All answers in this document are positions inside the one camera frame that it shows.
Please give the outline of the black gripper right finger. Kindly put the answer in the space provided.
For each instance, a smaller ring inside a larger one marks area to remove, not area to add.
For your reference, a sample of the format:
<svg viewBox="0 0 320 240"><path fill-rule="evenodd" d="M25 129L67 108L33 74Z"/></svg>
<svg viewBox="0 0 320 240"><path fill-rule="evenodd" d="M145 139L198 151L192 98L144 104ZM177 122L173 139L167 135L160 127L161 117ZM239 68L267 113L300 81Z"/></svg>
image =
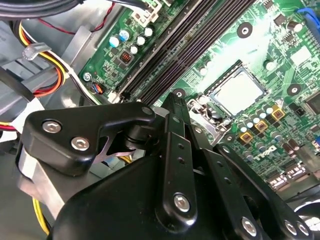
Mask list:
<svg viewBox="0 0 320 240"><path fill-rule="evenodd" d="M191 119L186 101L178 99L196 163L210 179L218 201L218 223L225 240L313 240L303 220L234 150L210 145Z"/></svg>

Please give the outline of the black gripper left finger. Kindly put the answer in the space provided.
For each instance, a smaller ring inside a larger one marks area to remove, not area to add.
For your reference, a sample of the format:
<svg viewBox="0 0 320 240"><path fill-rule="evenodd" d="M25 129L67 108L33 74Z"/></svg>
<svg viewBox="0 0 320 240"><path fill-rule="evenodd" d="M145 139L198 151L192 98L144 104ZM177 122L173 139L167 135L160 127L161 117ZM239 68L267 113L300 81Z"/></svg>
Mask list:
<svg viewBox="0 0 320 240"><path fill-rule="evenodd" d="M80 191L143 158L160 159L155 215L169 232L186 232L198 210L179 98L169 94L157 111L127 102L33 112L21 136L19 170L56 220Z"/></svg>

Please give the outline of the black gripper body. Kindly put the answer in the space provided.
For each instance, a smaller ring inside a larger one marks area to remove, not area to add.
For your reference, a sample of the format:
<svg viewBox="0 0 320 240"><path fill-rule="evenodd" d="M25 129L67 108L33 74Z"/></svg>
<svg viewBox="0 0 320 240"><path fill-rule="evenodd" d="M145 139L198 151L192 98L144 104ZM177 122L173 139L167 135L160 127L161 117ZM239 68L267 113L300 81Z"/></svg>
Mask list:
<svg viewBox="0 0 320 240"><path fill-rule="evenodd" d="M195 173L198 216L184 233L158 221L155 206L163 174L159 158L145 157L83 189L67 201L55 220L52 240L232 240L205 176Z"/></svg>

